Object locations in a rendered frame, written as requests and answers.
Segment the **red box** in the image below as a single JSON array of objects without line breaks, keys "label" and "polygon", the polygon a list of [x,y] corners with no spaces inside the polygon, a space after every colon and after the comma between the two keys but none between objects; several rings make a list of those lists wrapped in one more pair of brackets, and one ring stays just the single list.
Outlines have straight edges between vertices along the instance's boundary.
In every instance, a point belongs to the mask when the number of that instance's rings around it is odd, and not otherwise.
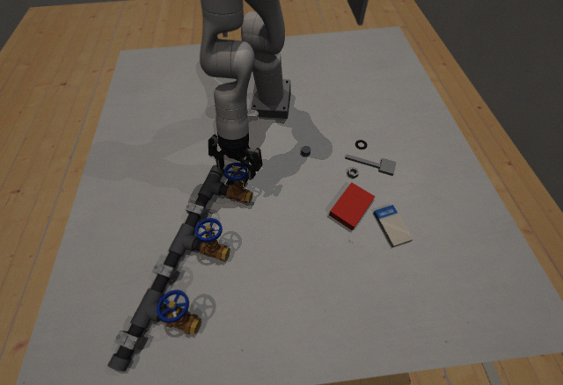
[{"label": "red box", "polygon": [[376,196],[351,183],[330,211],[330,216],[353,229]]}]

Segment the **dark grey hex nut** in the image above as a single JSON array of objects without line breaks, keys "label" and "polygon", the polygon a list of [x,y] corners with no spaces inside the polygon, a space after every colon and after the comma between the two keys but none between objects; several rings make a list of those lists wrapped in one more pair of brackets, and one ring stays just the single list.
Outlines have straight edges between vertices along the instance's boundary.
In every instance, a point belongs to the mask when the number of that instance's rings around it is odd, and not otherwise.
[{"label": "dark grey hex nut", "polygon": [[[355,174],[352,174],[351,171],[355,172]],[[359,172],[358,172],[358,169],[352,167],[352,168],[348,169],[347,174],[351,178],[356,178],[356,177],[358,177]]]}]

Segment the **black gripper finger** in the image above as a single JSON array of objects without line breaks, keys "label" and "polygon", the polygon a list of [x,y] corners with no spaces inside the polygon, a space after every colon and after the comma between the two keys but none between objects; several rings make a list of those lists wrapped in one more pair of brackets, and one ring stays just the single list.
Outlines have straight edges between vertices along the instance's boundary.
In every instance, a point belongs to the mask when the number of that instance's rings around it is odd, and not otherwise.
[{"label": "black gripper finger", "polygon": [[[256,175],[256,171],[259,171],[262,167],[262,158],[260,148],[248,149],[248,155],[244,159],[237,151],[233,153],[235,158],[237,158],[242,165],[245,165],[248,169],[248,179],[252,180]],[[250,162],[250,163],[249,163]],[[250,165],[251,164],[251,165]]]},{"label": "black gripper finger", "polygon": [[226,154],[229,153],[229,149],[224,149],[221,151],[217,151],[217,144],[218,144],[218,138],[216,134],[213,134],[209,139],[208,139],[208,154],[210,156],[213,156],[216,160],[216,165],[218,167],[218,170],[222,170],[222,168],[224,167],[224,158],[223,156],[225,156]]}]

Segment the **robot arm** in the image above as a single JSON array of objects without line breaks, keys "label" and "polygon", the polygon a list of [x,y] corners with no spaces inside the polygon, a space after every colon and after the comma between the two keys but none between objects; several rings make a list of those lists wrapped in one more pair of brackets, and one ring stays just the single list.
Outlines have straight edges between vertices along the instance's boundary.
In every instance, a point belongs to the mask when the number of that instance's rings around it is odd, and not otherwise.
[{"label": "robot arm", "polygon": [[[218,85],[214,91],[217,133],[228,140],[245,137],[248,121],[259,118],[258,111],[247,109],[252,73],[263,104],[276,105],[283,98],[280,52],[285,25],[280,0],[245,1],[256,12],[244,15],[243,0],[201,0],[201,67],[208,76],[237,79]],[[240,27],[242,41],[216,36]]]}]

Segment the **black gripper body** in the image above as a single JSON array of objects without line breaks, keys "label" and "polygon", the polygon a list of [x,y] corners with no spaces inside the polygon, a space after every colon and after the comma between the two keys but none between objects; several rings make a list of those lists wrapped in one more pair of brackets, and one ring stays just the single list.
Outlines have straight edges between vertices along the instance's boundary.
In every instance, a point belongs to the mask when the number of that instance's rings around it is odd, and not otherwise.
[{"label": "black gripper body", "polygon": [[249,149],[249,132],[248,134],[240,139],[236,139],[236,140],[228,140],[228,139],[224,139],[222,138],[219,134],[217,134],[218,136],[218,145],[221,148],[221,150],[224,149],[229,149],[229,153],[226,154],[226,156],[228,158],[232,158],[235,159],[237,161],[239,161],[237,158],[235,158],[235,156],[233,155],[233,153],[235,151],[237,151],[243,158],[246,157],[248,155],[248,150]]}]

